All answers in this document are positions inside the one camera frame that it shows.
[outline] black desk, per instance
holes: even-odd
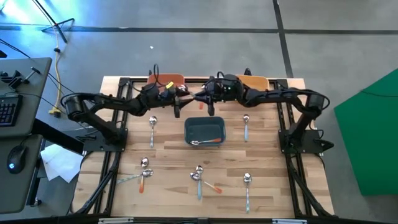
[[[30,83],[22,84],[17,90],[22,95],[30,93],[42,96],[51,61],[51,58],[0,60],[0,70],[7,72],[9,76],[18,70],[26,77],[31,72],[30,68],[35,67],[41,74],[33,74],[29,79]],[[0,95],[11,91],[6,83],[0,82]],[[16,125],[0,128],[0,214],[20,212],[25,204],[33,205],[39,187],[37,172],[41,160],[38,158],[43,138],[77,153],[82,153],[83,150],[80,141],[35,118],[40,103],[37,96],[24,95]],[[29,134],[32,136],[25,142],[29,150],[24,170],[19,174],[10,174],[6,165],[7,156],[10,150]]]

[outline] wooden plank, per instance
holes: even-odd
[[[104,77],[101,92],[116,94],[120,77]],[[288,79],[289,86],[305,88],[303,79]],[[200,84],[187,84],[190,91],[200,91]],[[142,157],[148,157],[154,175],[145,180],[145,191],[139,193],[139,180],[118,184],[112,216],[126,217],[226,217],[272,218],[293,217],[292,200],[284,156],[280,153],[276,104],[243,108],[235,102],[217,103],[215,115],[226,123],[226,141],[217,147],[193,148],[184,142],[184,121],[189,117],[208,116],[206,107],[199,110],[193,102],[174,118],[172,108],[156,108],[142,117],[128,116],[129,136],[122,155],[118,179],[141,171]],[[244,113],[250,115],[249,141],[243,141]],[[111,110],[98,114],[110,120]],[[149,117],[156,116],[154,148],[149,146]],[[297,120],[300,113],[294,109]],[[83,163],[73,208],[80,208],[97,186],[103,153],[95,152]],[[307,183],[324,208],[333,213],[325,171],[319,158],[303,155]],[[204,168],[203,178],[223,189],[217,194],[203,185],[203,199],[197,200],[197,183],[189,173],[197,165]],[[250,172],[251,212],[246,214],[246,191],[243,174]],[[105,190],[103,205],[107,199]],[[302,193],[298,188],[300,207],[304,212]]]

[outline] wooden tabletop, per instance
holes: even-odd
[[[101,92],[116,95],[120,77],[104,77]],[[305,88],[300,78],[287,79],[289,87]],[[200,91],[201,84],[187,84],[190,91]],[[243,114],[250,115],[249,140],[244,142]],[[111,120],[111,110],[97,112]],[[141,173],[140,162],[149,158],[148,168],[154,175],[145,179],[145,191],[139,193],[139,180],[116,185],[112,216],[122,217],[223,217],[223,218],[292,218],[294,217],[284,155],[279,149],[279,118],[275,103],[244,108],[236,102],[215,104],[215,116],[224,119],[226,141],[219,147],[193,148],[184,142],[184,121],[189,117],[208,116],[194,101],[174,118],[173,108],[156,108],[143,117],[128,116],[126,150],[122,154],[118,179]],[[151,149],[149,117],[156,116],[154,148]],[[295,119],[300,113],[294,109]],[[104,153],[92,153],[81,167],[73,200],[78,209],[98,185]],[[308,188],[326,211],[333,213],[328,184],[321,160],[303,154]],[[197,199],[197,183],[189,173],[197,165],[204,168],[202,177],[223,189],[216,193],[202,185],[202,200]],[[249,189],[250,213],[246,213],[246,189],[243,175],[252,175]],[[302,193],[297,186],[300,208],[304,212]],[[105,189],[103,206],[108,197]]]

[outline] spoon head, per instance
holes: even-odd
[[[243,115],[243,121],[244,121],[245,123],[248,122],[249,119],[250,119],[250,117],[249,117],[248,114]]]
[[[142,158],[142,160],[141,160],[141,167],[142,167],[142,168],[145,168],[145,167],[148,166],[148,164],[149,164],[148,158],[146,158],[146,157]]]
[[[203,167],[201,165],[197,166],[197,173],[201,175],[203,173]]]
[[[200,175],[196,172],[190,173],[189,176],[192,178],[192,180],[200,180]]]
[[[154,175],[154,171],[152,169],[146,169],[146,170],[142,171],[142,175],[144,177],[150,177],[150,176]]]
[[[155,116],[151,116],[151,117],[149,118],[149,123],[150,123],[151,125],[155,125],[156,122],[157,122],[157,118],[156,118]]]
[[[249,173],[245,173],[243,176],[243,182],[245,184],[250,184],[251,182],[251,175]]]

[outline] yellow cable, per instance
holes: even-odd
[[[57,35],[57,31],[55,30],[53,24],[51,23],[50,19],[47,17],[47,15],[43,12],[43,10],[37,5],[37,3],[32,0],[32,2],[40,9],[40,11],[42,12],[42,14],[44,15],[44,17],[48,20],[48,22],[50,23],[50,26],[52,28],[52,30],[54,31],[55,34],[55,38],[57,40],[57,46],[56,48],[59,49],[59,41],[58,41],[58,35]],[[49,114],[54,114],[55,112],[60,112],[59,108],[59,103],[60,103],[60,97],[61,97],[61,78],[60,78],[60,74],[58,72],[58,57],[59,53],[55,52],[55,73],[57,74],[57,81],[58,81],[58,93],[57,93],[57,101],[55,102],[55,107],[53,107],[50,111]]]

